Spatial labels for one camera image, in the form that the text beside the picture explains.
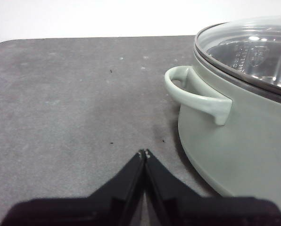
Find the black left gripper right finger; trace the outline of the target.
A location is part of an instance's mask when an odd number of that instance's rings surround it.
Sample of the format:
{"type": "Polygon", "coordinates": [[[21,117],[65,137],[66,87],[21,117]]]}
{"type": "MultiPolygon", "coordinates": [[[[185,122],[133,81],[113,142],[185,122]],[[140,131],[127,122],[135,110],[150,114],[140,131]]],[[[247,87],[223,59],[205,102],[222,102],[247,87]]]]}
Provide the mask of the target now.
{"type": "Polygon", "coordinates": [[[281,210],[254,197],[203,197],[145,150],[147,193],[163,226],[281,226],[281,210]]]}

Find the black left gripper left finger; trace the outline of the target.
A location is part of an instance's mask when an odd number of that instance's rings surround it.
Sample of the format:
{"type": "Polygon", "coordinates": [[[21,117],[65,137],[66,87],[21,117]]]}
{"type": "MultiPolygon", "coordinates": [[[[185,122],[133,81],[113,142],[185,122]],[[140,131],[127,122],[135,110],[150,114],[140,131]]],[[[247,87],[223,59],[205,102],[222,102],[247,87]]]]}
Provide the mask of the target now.
{"type": "Polygon", "coordinates": [[[15,204],[3,226],[127,226],[143,195],[144,150],[87,197],[40,198],[15,204]]]}

